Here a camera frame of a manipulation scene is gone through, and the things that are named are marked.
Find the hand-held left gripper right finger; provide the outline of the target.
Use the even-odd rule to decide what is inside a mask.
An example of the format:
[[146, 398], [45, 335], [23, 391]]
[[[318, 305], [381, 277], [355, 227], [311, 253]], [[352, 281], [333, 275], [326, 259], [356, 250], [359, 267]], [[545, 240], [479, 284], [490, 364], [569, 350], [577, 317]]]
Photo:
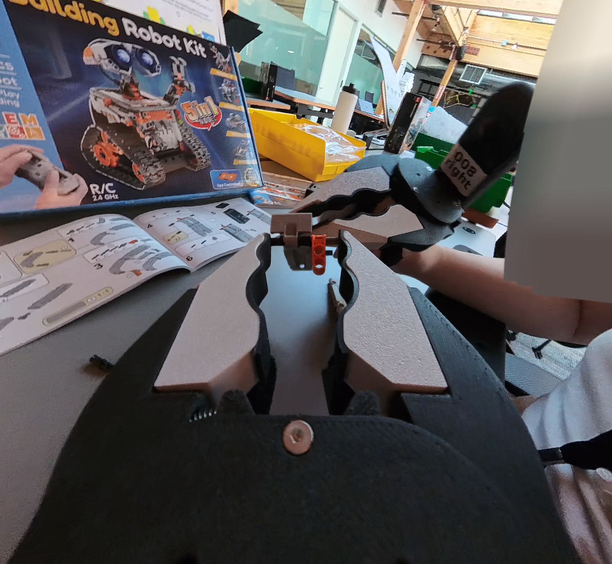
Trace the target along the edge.
[[408, 286], [347, 231], [339, 235], [340, 294], [347, 301], [323, 371], [327, 406], [342, 414], [356, 392], [371, 391], [387, 412], [400, 392], [448, 388]]

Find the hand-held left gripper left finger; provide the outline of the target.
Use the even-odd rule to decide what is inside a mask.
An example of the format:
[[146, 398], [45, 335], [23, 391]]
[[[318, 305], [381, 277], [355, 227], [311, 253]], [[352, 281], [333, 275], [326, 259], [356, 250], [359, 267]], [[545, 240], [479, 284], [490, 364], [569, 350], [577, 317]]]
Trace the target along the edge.
[[198, 287], [154, 387], [200, 391], [216, 404], [229, 390], [246, 393], [257, 414], [271, 407], [276, 368], [263, 312], [271, 238], [263, 233]]

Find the grey brick assembly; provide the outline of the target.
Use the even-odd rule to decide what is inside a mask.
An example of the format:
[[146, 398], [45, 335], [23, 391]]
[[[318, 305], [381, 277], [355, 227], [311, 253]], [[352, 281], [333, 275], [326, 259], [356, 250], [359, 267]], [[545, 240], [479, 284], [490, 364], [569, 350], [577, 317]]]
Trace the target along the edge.
[[272, 215], [271, 244], [281, 245], [289, 267], [293, 270], [312, 270], [312, 215], [311, 213], [290, 213]]

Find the person's right forearm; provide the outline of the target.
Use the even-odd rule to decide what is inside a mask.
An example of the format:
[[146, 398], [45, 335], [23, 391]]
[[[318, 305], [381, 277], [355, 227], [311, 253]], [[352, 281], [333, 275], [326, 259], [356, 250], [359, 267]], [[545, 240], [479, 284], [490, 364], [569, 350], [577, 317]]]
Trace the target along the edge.
[[503, 259], [435, 245], [392, 269], [530, 336], [586, 345], [611, 329], [611, 304], [536, 295], [504, 280]]

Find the grey desk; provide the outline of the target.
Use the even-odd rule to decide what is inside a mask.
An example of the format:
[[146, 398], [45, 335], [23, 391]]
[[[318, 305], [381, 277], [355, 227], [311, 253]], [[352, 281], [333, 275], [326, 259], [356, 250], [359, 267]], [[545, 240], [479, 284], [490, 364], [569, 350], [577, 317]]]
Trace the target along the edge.
[[[190, 288], [225, 259], [190, 273], [158, 275], [77, 321], [1, 357], [1, 563], [27, 530], [56, 459], [104, 375], [92, 355], [112, 363]], [[324, 276], [289, 268], [272, 248], [269, 292], [261, 304], [277, 383], [274, 415], [325, 415], [321, 371], [333, 352], [335, 314], [327, 282], [340, 276], [327, 258]]]

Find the clear plastic bag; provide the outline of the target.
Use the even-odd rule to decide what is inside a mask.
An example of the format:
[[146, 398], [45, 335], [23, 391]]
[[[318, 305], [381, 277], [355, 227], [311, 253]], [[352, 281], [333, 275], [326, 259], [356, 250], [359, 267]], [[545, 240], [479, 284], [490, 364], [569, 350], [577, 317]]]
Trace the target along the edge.
[[320, 124], [296, 124], [295, 128], [321, 139], [325, 146], [325, 163], [356, 162], [363, 157], [364, 149], [351, 143], [344, 135]]

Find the white speckled bag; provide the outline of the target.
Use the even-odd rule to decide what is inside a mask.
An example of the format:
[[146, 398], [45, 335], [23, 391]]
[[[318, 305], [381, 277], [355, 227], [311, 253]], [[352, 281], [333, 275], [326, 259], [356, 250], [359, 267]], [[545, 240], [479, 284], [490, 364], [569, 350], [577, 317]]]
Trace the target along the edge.
[[455, 144], [468, 126], [451, 116], [445, 109], [438, 106], [424, 121], [419, 134], [424, 134], [443, 142]]

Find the brown cardboard sheet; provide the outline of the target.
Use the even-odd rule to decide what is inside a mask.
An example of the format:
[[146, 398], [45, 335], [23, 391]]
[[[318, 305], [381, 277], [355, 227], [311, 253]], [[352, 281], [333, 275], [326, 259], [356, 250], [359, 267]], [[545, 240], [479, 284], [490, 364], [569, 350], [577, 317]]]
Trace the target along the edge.
[[264, 174], [276, 175], [280, 177], [287, 177], [297, 179], [296, 182], [291, 182], [290, 185], [308, 187], [312, 184], [312, 180], [304, 177], [303, 175], [294, 172], [293, 170], [287, 169], [285, 166], [278, 162], [270, 159], [261, 160], [261, 169]]

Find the tall black product box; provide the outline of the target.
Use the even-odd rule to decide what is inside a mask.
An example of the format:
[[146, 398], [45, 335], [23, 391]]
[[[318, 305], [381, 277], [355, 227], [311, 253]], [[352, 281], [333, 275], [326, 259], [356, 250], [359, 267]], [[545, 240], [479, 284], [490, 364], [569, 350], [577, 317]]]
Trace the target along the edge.
[[414, 93], [406, 93], [387, 135], [384, 151], [399, 154], [410, 150], [432, 111], [432, 101]]

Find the green plastic bin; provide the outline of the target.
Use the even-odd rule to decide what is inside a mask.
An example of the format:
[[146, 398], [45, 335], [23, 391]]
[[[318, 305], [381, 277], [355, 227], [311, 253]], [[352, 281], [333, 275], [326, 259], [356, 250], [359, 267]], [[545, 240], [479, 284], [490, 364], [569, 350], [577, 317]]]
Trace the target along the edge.
[[[444, 145], [446, 147], [444, 147], [442, 146], [443, 142], [438, 143], [439, 145], [436, 144], [435, 146], [426, 143], [425, 145], [412, 147], [412, 150], [415, 152], [416, 158], [423, 160], [433, 169], [436, 169], [446, 158], [448, 151], [452, 147], [452, 144], [449, 144], [450, 147], [448, 147], [445, 143]], [[474, 208], [482, 213], [487, 213], [492, 208], [500, 208], [507, 197], [513, 179], [513, 175], [509, 173], [505, 174], [502, 178], [497, 180], [492, 187], [477, 198], [475, 202], [470, 205], [470, 208]]]

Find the white water bottle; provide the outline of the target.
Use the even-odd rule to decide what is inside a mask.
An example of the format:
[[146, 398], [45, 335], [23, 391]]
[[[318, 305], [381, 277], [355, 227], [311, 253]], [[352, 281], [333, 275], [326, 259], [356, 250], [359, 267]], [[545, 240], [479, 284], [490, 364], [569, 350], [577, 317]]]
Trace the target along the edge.
[[342, 87], [332, 117], [331, 129], [333, 131], [341, 134], [347, 133], [358, 99], [359, 92], [353, 83]]

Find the white curved board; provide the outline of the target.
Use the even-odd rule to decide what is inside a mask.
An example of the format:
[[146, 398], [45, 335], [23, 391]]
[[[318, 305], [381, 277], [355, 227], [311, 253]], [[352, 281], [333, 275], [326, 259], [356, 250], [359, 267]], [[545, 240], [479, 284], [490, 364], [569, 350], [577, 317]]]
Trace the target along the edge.
[[371, 37], [371, 46], [378, 57], [384, 79], [384, 108], [388, 122], [393, 123], [395, 114], [400, 107], [403, 96], [411, 92], [414, 85], [414, 74], [412, 72], [398, 73], [392, 62], [389, 51]]

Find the person's white shirt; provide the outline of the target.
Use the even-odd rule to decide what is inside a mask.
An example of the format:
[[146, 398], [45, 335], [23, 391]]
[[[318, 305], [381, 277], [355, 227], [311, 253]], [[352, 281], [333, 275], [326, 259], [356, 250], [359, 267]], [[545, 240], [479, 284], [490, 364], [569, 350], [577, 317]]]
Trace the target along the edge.
[[611, 330], [596, 337], [571, 375], [531, 403], [522, 418], [538, 449], [611, 430]]

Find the blue robot kit box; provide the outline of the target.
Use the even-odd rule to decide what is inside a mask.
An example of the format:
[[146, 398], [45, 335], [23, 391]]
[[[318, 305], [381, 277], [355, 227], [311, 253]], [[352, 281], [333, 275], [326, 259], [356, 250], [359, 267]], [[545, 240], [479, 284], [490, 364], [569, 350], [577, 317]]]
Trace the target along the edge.
[[234, 50], [92, 0], [1, 0], [1, 214], [263, 184]]

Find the person's pink pants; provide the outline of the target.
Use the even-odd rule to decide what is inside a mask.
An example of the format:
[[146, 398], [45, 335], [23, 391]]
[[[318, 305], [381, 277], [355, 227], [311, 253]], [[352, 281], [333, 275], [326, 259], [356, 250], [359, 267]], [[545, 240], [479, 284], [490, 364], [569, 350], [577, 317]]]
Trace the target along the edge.
[[611, 563], [611, 472], [545, 469], [553, 501], [583, 563]]

